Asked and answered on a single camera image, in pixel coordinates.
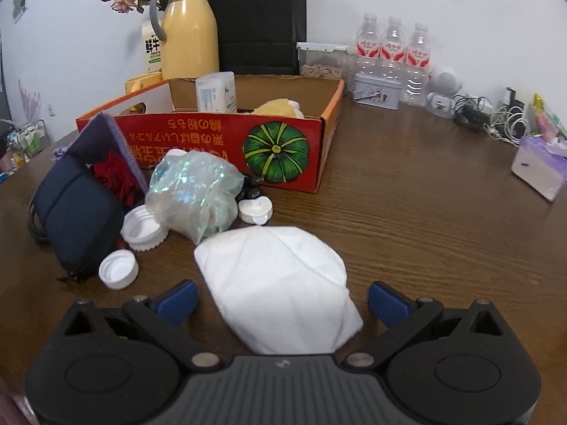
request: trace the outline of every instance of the plastic water bottle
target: plastic water bottle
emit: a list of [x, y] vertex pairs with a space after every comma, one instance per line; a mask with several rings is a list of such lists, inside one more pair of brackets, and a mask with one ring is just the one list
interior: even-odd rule
[[425, 106], [425, 87], [429, 79], [431, 48], [427, 26], [416, 23], [416, 30], [408, 40], [406, 55], [406, 81], [402, 101], [416, 107]]
[[380, 73], [388, 80], [403, 80], [405, 41], [402, 39], [402, 20], [398, 17], [388, 19], [388, 28], [382, 36]]
[[364, 22], [356, 35], [356, 73], [377, 75], [380, 55], [380, 36], [376, 25], [376, 14], [364, 13]]

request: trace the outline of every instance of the green pumpkin illustration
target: green pumpkin illustration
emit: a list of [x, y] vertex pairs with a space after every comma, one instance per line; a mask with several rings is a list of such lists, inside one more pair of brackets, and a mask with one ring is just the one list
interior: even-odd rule
[[251, 129], [242, 151], [250, 170], [268, 183], [293, 182], [309, 164], [307, 138], [281, 121]]

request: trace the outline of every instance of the gray thermos handle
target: gray thermos handle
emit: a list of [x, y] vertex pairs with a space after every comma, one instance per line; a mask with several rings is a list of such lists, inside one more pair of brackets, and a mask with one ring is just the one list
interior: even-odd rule
[[161, 40], [165, 41], [165, 32], [158, 20], [158, 0], [150, 0], [150, 21], [154, 29], [155, 35]]

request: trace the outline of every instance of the plush toy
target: plush toy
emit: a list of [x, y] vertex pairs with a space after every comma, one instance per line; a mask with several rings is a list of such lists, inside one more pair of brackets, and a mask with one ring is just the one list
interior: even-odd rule
[[254, 112], [253, 115], [274, 115], [277, 117], [289, 117], [289, 118], [305, 118], [301, 110], [299, 109], [299, 104], [296, 101], [290, 101], [289, 99], [275, 99], [273, 101], [266, 102], [260, 105]]

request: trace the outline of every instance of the wooden table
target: wooden table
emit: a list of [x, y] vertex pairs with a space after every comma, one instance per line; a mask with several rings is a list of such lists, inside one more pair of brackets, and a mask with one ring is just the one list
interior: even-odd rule
[[[264, 189], [274, 204], [270, 224], [297, 225], [345, 261], [365, 328], [341, 356], [381, 330], [366, 307], [375, 280], [449, 307], [490, 299], [543, 378], [531, 423], [567, 423], [567, 193], [549, 204], [511, 174], [514, 154], [512, 146], [423, 111], [345, 102], [319, 192]], [[202, 296], [188, 323], [192, 336], [224, 356], [247, 351], [219, 316], [193, 244], [177, 233], [137, 254], [140, 276], [123, 291], [96, 278], [56, 281], [63, 271], [55, 256], [26, 230], [28, 202], [49, 156], [0, 186], [0, 377], [8, 387], [23, 391], [26, 370], [75, 299], [120, 306], [184, 278]]]

